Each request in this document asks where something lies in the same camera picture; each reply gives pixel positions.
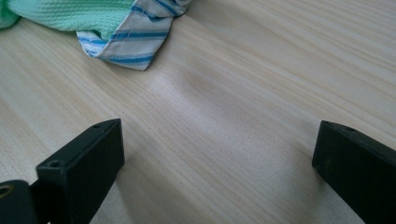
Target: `white cloth with blue stripes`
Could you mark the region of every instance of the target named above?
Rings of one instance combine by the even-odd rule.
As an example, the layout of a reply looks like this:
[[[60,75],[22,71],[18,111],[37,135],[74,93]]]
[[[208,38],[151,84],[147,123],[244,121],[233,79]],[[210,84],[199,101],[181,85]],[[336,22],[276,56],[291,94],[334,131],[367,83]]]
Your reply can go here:
[[[95,32],[77,31],[78,41],[91,57],[145,70],[169,33],[174,17],[191,0],[135,0],[128,16],[105,41]]]

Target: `blue striped cloth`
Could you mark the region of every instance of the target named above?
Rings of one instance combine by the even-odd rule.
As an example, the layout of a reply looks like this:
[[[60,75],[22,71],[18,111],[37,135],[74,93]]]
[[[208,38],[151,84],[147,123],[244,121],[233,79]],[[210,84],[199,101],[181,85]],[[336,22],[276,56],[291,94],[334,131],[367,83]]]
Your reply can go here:
[[[135,0],[129,15],[105,41],[95,32],[77,31],[78,41],[91,57],[145,70],[169,33],[174,17],[191,0]]]

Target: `tabletop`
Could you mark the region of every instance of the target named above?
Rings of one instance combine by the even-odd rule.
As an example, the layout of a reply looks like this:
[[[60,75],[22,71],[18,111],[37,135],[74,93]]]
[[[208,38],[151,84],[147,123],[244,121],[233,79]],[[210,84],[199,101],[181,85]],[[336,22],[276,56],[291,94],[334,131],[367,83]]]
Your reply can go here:
[[[311,166],[320,121],[396,148],[391,0],[195,0],[143,72],[21,19],[0,67],[0,182],[122,120],[92,223],[363,223]]]

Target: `folded cloth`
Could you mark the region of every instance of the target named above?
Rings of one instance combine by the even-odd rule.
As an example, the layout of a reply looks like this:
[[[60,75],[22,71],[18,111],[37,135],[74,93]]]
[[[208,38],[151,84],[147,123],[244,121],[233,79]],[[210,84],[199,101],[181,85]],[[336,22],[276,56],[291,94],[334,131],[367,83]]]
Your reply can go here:
[[[58,30],[76,30],[84,51],[145,70],[191,0],[0,0],[0,28],[18,16]]]

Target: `black plastic piece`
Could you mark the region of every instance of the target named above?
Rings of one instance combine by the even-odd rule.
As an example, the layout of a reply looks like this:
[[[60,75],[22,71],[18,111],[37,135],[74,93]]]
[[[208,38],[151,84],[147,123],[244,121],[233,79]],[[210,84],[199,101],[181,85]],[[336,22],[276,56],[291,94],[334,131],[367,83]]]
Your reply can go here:
[[[120,119],[95,124],[37,165],[38,180],[30,190],[23,181],[11,181],[19,185],[0,198],[0,208],[11,209],[0,213],[0,222],[8,218],[13,221],[5,223],[89,223],[123,164]],[[27,211],[34,216],[19,221],[18,213]]]
[[[322,121],[312,165],[366,223],[396,223],[396,151]]]

